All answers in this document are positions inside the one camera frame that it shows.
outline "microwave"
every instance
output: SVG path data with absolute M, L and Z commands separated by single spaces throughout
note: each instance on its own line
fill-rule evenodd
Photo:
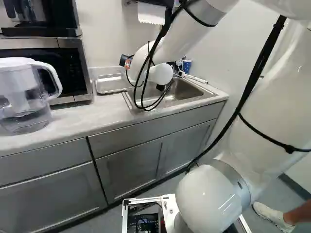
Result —
M 0 58 L 28 57 L 52 65 L 63 86 L 62 94 L 50 105 L 92 102 L 93 91 L 81 38 L 1 37 Z M 46 70 L 40 69 L 44 89 L 55 87 Z

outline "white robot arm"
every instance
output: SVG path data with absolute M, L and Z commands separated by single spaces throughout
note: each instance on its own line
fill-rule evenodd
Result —
M 311 21 L 310 0 L 254 1 L 302 25 Z M 180 12 L 158 44 L 153 62 L 162 64 L 183 57 L 237 2 L 198 0 L 189 6 L 200 21 L 211 27 L 198 23 L 186 11 Z M 258 199 L 271 180 L 307 154 L 304 149 L 288 153 L 247 124 L 277 142 L 311 148 L 311 31 L 301 26 L 296 33 L 287 52 L 248 98 L 223 141 L 222 152 L 208 165 L 191 171 L 178 185 L 178 221 L 182 217 L 194 233 L 223 232 Z M 145 45 L 135 54 L 129 70 L 133 79 L 138 77 L 148 53 Z M 156 83 L 168 83 L 171 78 L 150 77 Z

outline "countertop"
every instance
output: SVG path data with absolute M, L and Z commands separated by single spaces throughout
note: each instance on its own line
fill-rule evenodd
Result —
M 228 94 L 211 85 L 194 83 L 218 96 L 139 113 L 130 111 L 122 93 L 95 96 L 89 105 L 52 110 L 53 121 L 34 133 L 12 136 L 0 129 L 0 157 L 107 132 L 228 98 Z

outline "cabinet door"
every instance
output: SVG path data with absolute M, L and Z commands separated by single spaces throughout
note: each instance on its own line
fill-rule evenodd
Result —
M 109 203 L 156 179 L 161 148 L 160 138 L 96 160 Z
M 0 229 L 41 232 L 105 207 L 92 162 L 0 188 Z
M 186 166 L 207 143 L 216 120 L 208 121 L 163 138 L 163 156 L 159 162 L 159 176 L 166 176 Z

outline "stainless steel sink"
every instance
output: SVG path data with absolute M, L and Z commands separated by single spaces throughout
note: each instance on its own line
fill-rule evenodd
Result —
M 173 78 L 174 82 L 165 95 L 163 101 L 158 105 L 157 108 L 164 108 L 168 106 L 178 105 L 181 103 L 192 102 L 195 100 L 206 99 L 210 97 L 217 96 L 217 94 L 205 90 L 200 86 L 196 85 L 195 83 L 182 79 L 182 78 Z M 141 106 L 140 99 L 141 99 L 142 87 L 138 88 L 136 91 L 136 104 Z M 149 82 L 147 83 L 144 97 L 143 97 L 143 105 L 148 106 L 154 103 L 162 94 L 162 91 L 157 90 L 156 84 Z M 133 109 L 136 109 L 134 105 L 134 89 L 128 89 L 125 92 L 126 97 L 128 98 L 129 102 L 131 103 Z

